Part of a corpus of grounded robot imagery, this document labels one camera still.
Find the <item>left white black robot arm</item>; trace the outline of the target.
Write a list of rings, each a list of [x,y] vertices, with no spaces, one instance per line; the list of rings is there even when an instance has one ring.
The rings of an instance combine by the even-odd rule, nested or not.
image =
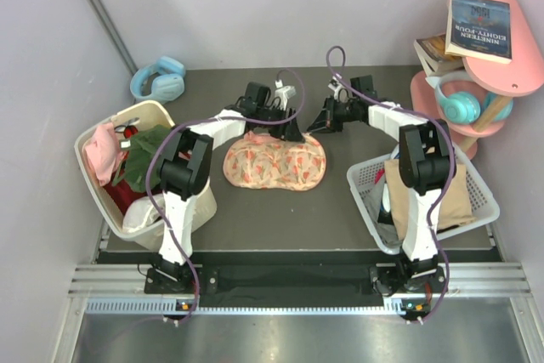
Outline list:
[[[157,283],[161,275],[174,292],[200,291],[198,273],[190,261],[191,234],[199,196],[208,187],[213,151],[254,128],[265,128],[279,140],[302,142],[298,110],[288,106],[296,93],[280,80],[275,90],[250,82],[233,105],[207,119],[173,127],[161,142],[145,178],[150,190],[150,178],[156,175],[164,197],[162,206],[150,200],[163,220],[164,232],[147,275],[149,283]]]

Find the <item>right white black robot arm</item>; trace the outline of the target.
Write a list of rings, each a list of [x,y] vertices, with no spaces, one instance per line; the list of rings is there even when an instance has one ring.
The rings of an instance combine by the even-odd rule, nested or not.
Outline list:
[[[398,143],[399,175],[408,193],[407,231],[393,252],[394,269],[374,277],[375,291],[390,297],[399,289],[414,292],[435,277],[447,277],[449,271],[439,267],[437,237],[439,208],[456,174],[447,125],[378,99],[370,76],[346,82],[334,73],[329,88],[333,94],[309,132],[340,132],[346,122],[363,122]]]

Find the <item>floral mesh laundry bag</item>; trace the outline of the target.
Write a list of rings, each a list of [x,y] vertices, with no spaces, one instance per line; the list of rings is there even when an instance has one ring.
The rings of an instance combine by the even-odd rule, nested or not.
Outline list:
[[[306,191],[326,173],[326,153],[309,134],[303,142],[287,142],[266,133],[249,132],[228,149],[225,178],[234,186],[253,190]]]

